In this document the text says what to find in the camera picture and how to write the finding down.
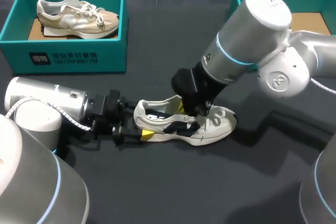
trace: shoelace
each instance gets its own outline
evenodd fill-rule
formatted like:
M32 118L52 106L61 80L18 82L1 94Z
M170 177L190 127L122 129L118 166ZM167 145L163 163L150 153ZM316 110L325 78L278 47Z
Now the shoelace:
M221 119L225 117L225 110L222 109L221 107L212 107L210 109L209 115L206 117L205 120L205 126L204 126L204 132L201 140L203 140L207 130L209 129L210 126L210 121L212 121L214 124L218 123L218 125L221 124Z
M83 7L77 11L77 14L83 13L83 14L89 14L89 17L96 17L97 18L97 25L99 27L104 26L104 18L102 15L100 15L98 12L100 10L105 10L104 8L97 8L95 5L91 5L89 2L81 1L83 4Z

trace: gray robot arm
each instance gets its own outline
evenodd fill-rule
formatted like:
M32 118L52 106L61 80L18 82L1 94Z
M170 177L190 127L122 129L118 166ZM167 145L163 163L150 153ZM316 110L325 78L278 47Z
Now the gray robot arm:
M282 0L244 0L192 69L179 69L172 88L189 115L207 115L214 99L251 68L270 96L300 93L312 77L334 77L336 38L292 33Z
M260 86L272 97L287 98L304 90L313 77L336 78L335 53L333 36L292 33L283 51L259 63Z

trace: table surface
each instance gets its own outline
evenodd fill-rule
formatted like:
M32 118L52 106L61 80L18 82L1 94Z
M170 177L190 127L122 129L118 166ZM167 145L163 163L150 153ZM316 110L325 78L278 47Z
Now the table surface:
M174 93L171 77L192 67L225 21L221 5L130 10L125 74L28 76L86 90L118 89L130 100L162 100ZM0 55L0 101L12 78ZM336 88L333 80L320 80ZM102 138L99 151L70 138L65 161L90 194L88 224L303 223L299 181L334 134L336 98L312 83L296 97L276 101L244 75L216 100L236 112L234 134L209 146L180 141L116 147ZM4 113L3 104L0 112Z

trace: white sneaker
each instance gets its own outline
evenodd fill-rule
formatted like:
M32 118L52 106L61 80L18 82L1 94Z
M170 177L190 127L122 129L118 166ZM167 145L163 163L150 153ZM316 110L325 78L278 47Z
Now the white sneaker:
M118 32L119 16L85 1L37 2L37 17L44 36L77 36L83 39L112 37Z
M147 142L180 139L205 145L223 139L236 127L234 112L227 108L212 106L208 116L193 117L180 113L180 104L178 95L164 101L139 101L134 122L138 128L154 132Z

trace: white cable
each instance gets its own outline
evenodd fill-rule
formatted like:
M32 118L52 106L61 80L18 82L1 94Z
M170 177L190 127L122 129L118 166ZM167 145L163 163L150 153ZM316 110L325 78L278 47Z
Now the white cable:
M319 88L324 89L324 90L326 90L326 91L328 91L328 92L330 92L330 93L332 93L332 94L336 94L336 91L335 91L335 90L333 90L333 89L329 89L328 87L326 87L326 86L322 85L321 83L319 83L317 80L315 80L315 79L313 79L313 78L311 78L310 80L311 80L312 83L314 83L314 84L315 84L316 86L318 86Z
M11 109L7 112L6 117L10 118L12 116L12 114L17 110L18 107L20 107L23 103L27 102L27 101L31 101L31 100L38 100L41 102L45 102L47 104L49 104L51 107L53 107L55 110L57 110L59 113L61 113L61 115L63 115L68 121L70 121L70 123L72 123L74 126L80 128L83 131L91 131L91 127L87 127L84 126L78 122L76 122L71 116L69 116L63 109L61 109L61 107L57 106L56 104L54 104L51 101L42 101L40 99L36 99L33 97L25 97L21 100L19 100L18 102L16 102Z

